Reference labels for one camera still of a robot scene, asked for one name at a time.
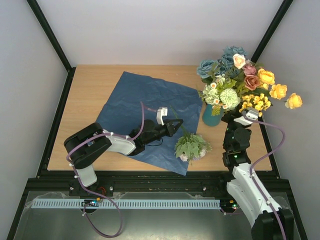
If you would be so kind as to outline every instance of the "artificial flower bouquet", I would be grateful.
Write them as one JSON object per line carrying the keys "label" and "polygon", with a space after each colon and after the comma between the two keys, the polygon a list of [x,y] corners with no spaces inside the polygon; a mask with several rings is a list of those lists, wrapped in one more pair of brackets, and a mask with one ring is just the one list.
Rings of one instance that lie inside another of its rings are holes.
{"label": "artificial flower bouquet", "polygon": [[[171,109],[178,119],[178,115],[172,106]],[[183,136],[178,139],[174,146],[176,158],[180,158],[183,162],[197,161],[211,151],[210,144],[202,136],[190,133],[183,125],[181,125],[181,128]]]}
{"label": "artificial flower bouquet", "polygon": [[[217,60],[204,60],[197,68],[197,74],[206,83],[199,96],[212,106],[212,115],[234,110],[239,104],[242,112],[247,108],[267,110],[272,103],[270,98],[282,99],[287,95],[287,86],[276,84],[275,75],[263,69],[260,64],[246,59],[247,52],[242,47],[226,47]],[[301,107],[302,99],[296,93],[285,102],[290,109]]]}

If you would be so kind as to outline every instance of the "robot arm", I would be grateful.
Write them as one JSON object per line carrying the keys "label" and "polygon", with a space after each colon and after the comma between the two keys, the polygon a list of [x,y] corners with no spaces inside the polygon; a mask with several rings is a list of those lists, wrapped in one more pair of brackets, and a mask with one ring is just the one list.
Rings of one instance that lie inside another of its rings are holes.
{"label": "robot arm", "polygon": [[168,109],[160,107],[156,115],[157,124],[150,119],[145,119],[141,133],[134,140],[133,137],[140,132],[141,126],[132,130],[129,135],[122,136],[103,129],[97,122],[68,137],[64,141],[64,146],[66,151],[70,153],[79,144],[93,136],[105,135],[88,142],[70,156],[83,185],[89,187],[97,181],[93,163],[105,151],[134,156],[144,151],[145,145],[165,136],[172,137],[184,121],[182,119],[163,120],[167,114]]}
{"label": "robot arm", "polygon": [[232,173],[227,182],[227,192],[236,200],[251,225],[253,240],[282,239],[280,225],[274,210],[281,220],[287,240],[293,239],[293,214],[282,209],[262,184],[254,169],[251,174],[251,161],[246,149],[250,146],[251,130],[247,129],[258,119],[258,112],[251,108],[244,116],[228,115],[222,120],[228,122],[225,133],[222,159]]}

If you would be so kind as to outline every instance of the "wooden table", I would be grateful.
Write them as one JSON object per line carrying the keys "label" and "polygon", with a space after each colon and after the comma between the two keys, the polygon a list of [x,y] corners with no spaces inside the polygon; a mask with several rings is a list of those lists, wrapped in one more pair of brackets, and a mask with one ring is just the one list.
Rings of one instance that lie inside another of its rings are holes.
{"label": "wooden table", "polygon": [[[107,102],[122,73],[147,75],[186,85],[202,88],[203,83],[196,74],[196,66],[148,66],[148,65],[79,65],[76,68],[71,89],[55,139],[48,170],[71,170],[66,161],[67,151],[63,145],[66,138],[95,122]],[[227,124],[208,127],[199,120],[197,134],[211,143],[212,151],[204,158],[189,164],[188,171],[226,171],[222,161],[222,143]],[[252,162],[267,153],[260,127],[251,127],[251,146],[247,153]],[[105,152],[94,162],[95,170],[103,171],[165,171],[162,168],[131,159],[116,152]],[[265,159],[256,170],[272,170],[269,159]]]}

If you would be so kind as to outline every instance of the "blue paper sheet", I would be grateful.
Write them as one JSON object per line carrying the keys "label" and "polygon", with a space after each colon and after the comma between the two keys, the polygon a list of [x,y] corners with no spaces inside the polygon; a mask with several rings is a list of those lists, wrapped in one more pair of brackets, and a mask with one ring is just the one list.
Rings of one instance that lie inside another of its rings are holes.
{"label": "blue paper sheet", "polygon": [[[176,119],[171,105],[183,119],[183,126],[191,133],[197,131],[202,107],[197,90],[129,72],[122,74],[96,121],[107,131],[128,135],[142,123],[140,101],[151,109],[167,107],[168,116],[163,119]],[[145,119],[157,123],[155,112],[145,110]],[[173,137],[165,136],[160,146],[145,146],[143,152],[128,157],[185,176],[188,163],[175,155],[175,144],[181,136],[180,128]]]}

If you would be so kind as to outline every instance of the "teal vase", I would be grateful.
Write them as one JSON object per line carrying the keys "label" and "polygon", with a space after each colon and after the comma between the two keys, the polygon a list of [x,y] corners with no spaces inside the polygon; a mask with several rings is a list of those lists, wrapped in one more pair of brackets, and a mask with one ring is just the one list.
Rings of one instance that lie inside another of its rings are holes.
{"label": "teal vase", "polygon": [[219,115],[212,116],[212,105],[208,104],[202,115],[202,121],[204,122],[205,125],[214,127],[221,122],[221,118],[223,115],[224,115],[224,110],[221,108]]}

